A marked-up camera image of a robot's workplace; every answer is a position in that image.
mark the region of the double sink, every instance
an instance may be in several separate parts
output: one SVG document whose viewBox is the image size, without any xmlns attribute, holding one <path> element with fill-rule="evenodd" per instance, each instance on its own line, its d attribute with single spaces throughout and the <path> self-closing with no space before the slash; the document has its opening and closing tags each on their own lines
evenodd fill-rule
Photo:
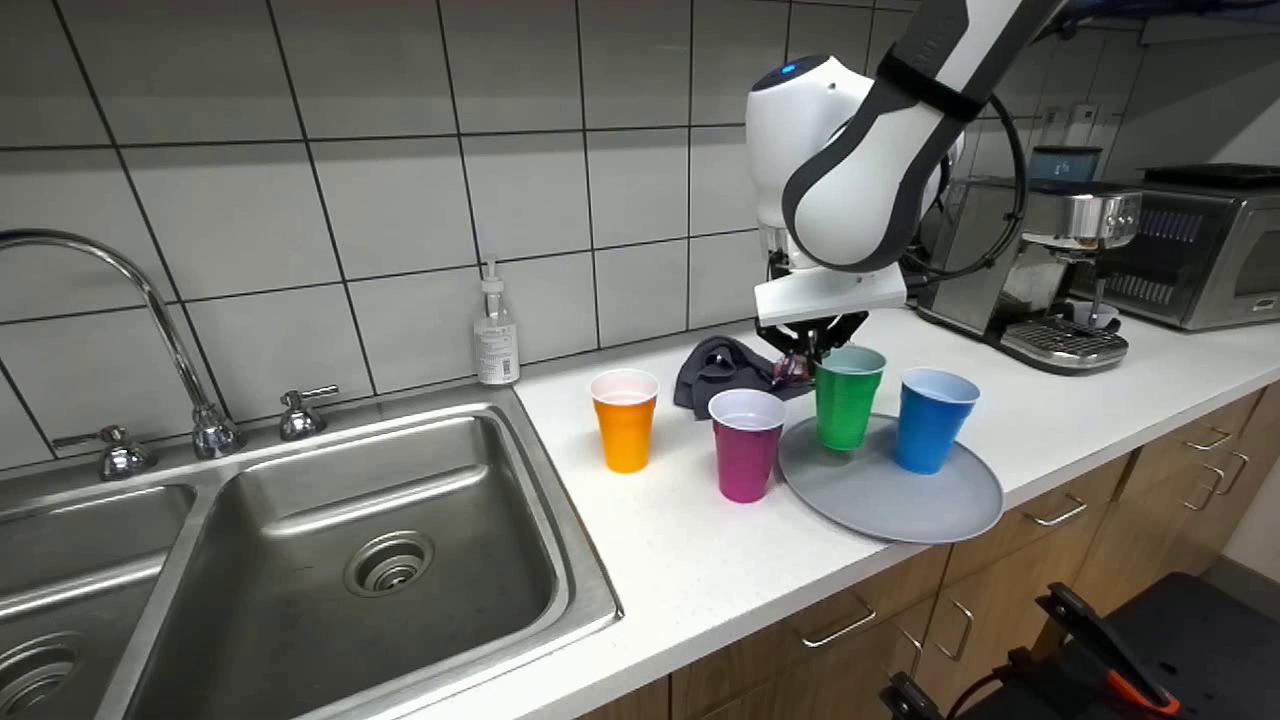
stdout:
<svg viewBox="0 0 1280 720">
<path fill-rule="evenodd" d="M 515 393 L 0 511 L 0 717 L 397 717 L 620 615 Z"/>
</svg>

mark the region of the faucet spout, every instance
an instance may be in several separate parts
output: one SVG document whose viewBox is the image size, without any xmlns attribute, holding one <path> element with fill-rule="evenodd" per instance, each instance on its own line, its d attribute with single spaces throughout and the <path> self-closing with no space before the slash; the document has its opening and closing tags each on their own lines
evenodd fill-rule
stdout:
<svg viewBox="0 0 1280 720">
<path fill-rule="evenodd" d="M 195 423 L 195 428 L 192 429 L 192 447 L 196 451 L 196 456 L 204 460 L 221 457 L 244 446 L 244 437 L 236 428 L 236 424 L 227 418 L 218 404 L 209 398 L 205 384 L 200 382 L 200 377 L 196 375 L 195 366 L 191 364 L 191 355 L 187 354 L 187 348 L 182 345 L 182 338 L 174 331 L 173 318 L 169 316 L 164 300 L 160 299 L 160 293 L 156 292 L 155 286 L 147 278 L 146 273 L 134 265 L 132 260 L 106 245 L 76 233 L 44 228 L 0 231 L 0 252 L 12 247 L 31 245 L 76 250 L 97 258 L 124 275 L 133 284 L 134 290 L 138 291 L 138 295 L 142 296 L 143 305 L 151 315 L 156 329 L 160 331 L 160 338 L 164 341 L 165 350 L 169 351 L 173 366 L 178 372 L 182 387 L 191 398 L 191 418 L 192 423 Z"/>
</svg>

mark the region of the microwave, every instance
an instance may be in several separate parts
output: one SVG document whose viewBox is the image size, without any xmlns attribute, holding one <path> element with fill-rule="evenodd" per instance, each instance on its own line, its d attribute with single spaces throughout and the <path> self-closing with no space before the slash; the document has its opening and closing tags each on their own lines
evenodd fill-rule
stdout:
<svg viewBox="0 0 1280 720">
<path fill-rule="evenodd" d="M 1142 182 L 1138 232 L 1107 250 L 1103 301 L 1187 331 L 1280 320 L 1280 187 Z M 1092 297 L 1094 269 L 1071 292 Z"/>
</svg>

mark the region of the gray plate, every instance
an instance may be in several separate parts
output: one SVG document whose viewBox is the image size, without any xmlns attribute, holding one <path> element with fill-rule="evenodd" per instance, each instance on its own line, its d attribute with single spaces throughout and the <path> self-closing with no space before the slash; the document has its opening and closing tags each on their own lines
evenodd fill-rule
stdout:
<svg viewBox="0 0 1280 720">
<path fill-rule="evenodd" d="M 893 461 L 897 418 L 873 414 L 852 452 L 827 450 L 817 430 L 809 418 L 783 433 L 778 468 L 796 495 L 851 530 L 937 544 L 979 536 L 1004 512 L 995 473 L 959 442 L 938 474 L 918 475 Z"/>
</svg>

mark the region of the coffee machine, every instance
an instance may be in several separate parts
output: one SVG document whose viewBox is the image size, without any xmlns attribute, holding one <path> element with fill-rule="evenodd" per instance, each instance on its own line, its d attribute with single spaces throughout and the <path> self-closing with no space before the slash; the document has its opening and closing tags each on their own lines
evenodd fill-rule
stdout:
<svg viewBox="0 0 1280 720">
<path fill-rule="evenodd" d="M 1006 227 L 1014 182 L 972 178 L 959 191 L 959 211 L 945 223 L 931 251 L 931 264 L 946 270 L 966 266 L 992 247 Z M 1129 343 L 1096 323 L 1103 297 L 1100 278 L 1084 323 L 1066 302 L 1073 268 L 1093 265 L 1108 249 L 1137 232 L 1142 195 L 1097 182 L 1032 179 L 1016 240 L 988 266 L 931 284 L 919 295 L 919 314 L 973 336 L 1032 366 L 1057 374 L 1083 374 L 1115 366 Z"/>
</svg>

